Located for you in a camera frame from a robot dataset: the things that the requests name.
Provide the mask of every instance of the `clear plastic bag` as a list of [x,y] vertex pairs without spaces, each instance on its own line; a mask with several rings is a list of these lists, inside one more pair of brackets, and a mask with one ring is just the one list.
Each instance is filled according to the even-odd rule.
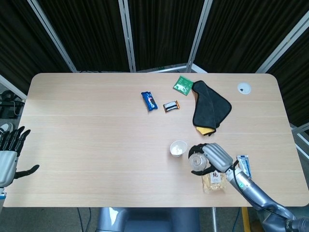
[[216,191],[226,188],[226,175],[217,171],[202,176],[204,192]]

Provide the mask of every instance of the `metal robot hand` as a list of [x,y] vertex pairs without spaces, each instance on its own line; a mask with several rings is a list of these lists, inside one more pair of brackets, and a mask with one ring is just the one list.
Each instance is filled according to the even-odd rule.
[[16,166],[24,141],[30,130],[21,127],[11,133],[5,132],[0,138],[0,189],[9,186],[14,179],[18,179],[34,173],[39,165],[33,166],[27,171],[16,172]]
[[193,174],[206,175],[215,170],[225,173],[227,180],[254,209],[270,213],[262,223],[266,232],[309,231],[309,218],[296,219],[291,211],[271,199],[241,169],[236,168],[238,161],[233,163],[233,158],[219,145],[199,144],[193,146],[189,151],[189,158],[194,153],[203,154],[208,159],[210,167],[199,172],[192,171]]

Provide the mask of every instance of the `clear plastic bottle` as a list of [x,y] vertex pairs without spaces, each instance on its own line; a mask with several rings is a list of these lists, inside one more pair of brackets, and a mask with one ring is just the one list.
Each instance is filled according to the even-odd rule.
[[203,154],[194,153],[189,158],[190,165],[193,171],[199,172],[206,169],[207,159]]

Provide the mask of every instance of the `black curtain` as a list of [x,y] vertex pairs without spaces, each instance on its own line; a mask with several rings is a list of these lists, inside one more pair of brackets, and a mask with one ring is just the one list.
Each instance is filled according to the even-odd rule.
[[204,0],[129,0],[137,71],[188,62]]
[[309,29],[270,68],[280,87],[289,121],[309,122]]
[[0,74],[27,94],[38,73],[70,72],[27,1],[1,0]]
[[254,73],[308,10],[308,0],[214,0],[194,63]]
[[40,0],[79,71],[129,71],[117,0]]

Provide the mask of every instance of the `floor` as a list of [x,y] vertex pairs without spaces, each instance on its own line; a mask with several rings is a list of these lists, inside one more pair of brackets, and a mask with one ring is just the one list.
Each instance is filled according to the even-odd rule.
[[[5,88],[0,86],[0,93]],[[11,122],[15,127],[19,124],[18,119],[0,119],[0,124]],[[309,185],[309,161],[301,154],[299,158],[302,163],[303,171]],[[200,225],[201,232],[212,231],[212,217],[210,208],[200,208]],[[306,207],[293,207],[291,210],[296,216],[309,217],[309,205]],[[238,208],[217,208],[218,229],[221,232],[232,231],[233,224],[237,215]],[[90,232],[94,232],[98,222],[98,208],[92,208],[92,220]],[[84,227],[89,218],[88,208],[81,208],[81,216]],[[249,208],[250,222],[257,220],[256,212]],[[0,232],[80,232],[80,222],[76,208],[3,208],[0,215]],[[239,214],[236,223],[236,232],[244,231],[242,225],[242,216]]]

